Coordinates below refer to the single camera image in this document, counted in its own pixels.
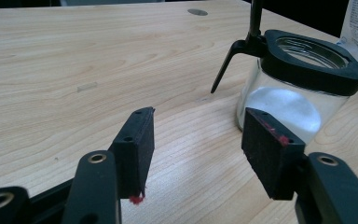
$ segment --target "transparent container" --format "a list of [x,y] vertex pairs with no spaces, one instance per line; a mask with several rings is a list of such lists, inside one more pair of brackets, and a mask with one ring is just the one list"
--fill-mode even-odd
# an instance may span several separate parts
[[[303,39],[278,38],[276,45],[285,53],[311,66],[342,69],[348,65],[346,58],[329,48]],[[350,98],[348,95],[307,89],[307,83],[299,87],[287,80],[278,79],[263,70],[261,60],[256,60],[238,101],[237,122],[241,130],[244,109],[251,107],[270,113],[307,144]]]

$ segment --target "table surface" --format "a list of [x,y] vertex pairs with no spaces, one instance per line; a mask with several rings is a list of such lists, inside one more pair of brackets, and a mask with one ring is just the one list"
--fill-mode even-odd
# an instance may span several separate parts
[[[249,15],[234,0],[0,9],[0,187],[34,196],[72,178],[132,111],[153,106],[146,198],[122,200],[123,223],[297,223],[294,201],[269,199],[241,150],[234,113],[255,58],[234,57],[210,94]],[[267,29],[337,41],[264,10]],[[306,151],[358,175],[358,92]]]

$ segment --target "jar lid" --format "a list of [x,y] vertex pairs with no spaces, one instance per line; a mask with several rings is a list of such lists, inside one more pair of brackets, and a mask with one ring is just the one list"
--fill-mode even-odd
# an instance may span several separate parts
[[358,91],[358,62],[344,48],[279,30],[267,30],[264,37],[268,50],[260,62],[267,75],[312,91]]

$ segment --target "wooden table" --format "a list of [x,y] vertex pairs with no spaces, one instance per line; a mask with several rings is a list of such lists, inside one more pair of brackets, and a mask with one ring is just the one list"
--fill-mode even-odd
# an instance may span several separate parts
[[[255,58],[234,57],[210,94],[249,16],[242,1],[0,9],[0,187],[34,196],[72,178],[132,111],[153,106],[146,198],[122,201],[123,223],[296,223],[294,202],[270,200],[241,150],[234,112]],[[337,41],[264,10],[267,29]],[[312,151],[358,175],[358,93]]]

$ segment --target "white powder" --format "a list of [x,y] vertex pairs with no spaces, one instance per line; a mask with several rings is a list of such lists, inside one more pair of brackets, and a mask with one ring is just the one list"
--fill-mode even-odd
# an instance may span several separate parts
[[[319,131],[321,116],[307,98],[285,89],[261,87],[251,92],[244,107],[251,107],[270,113],[306,144]],[[244,115],[239,117],[243,125]]]

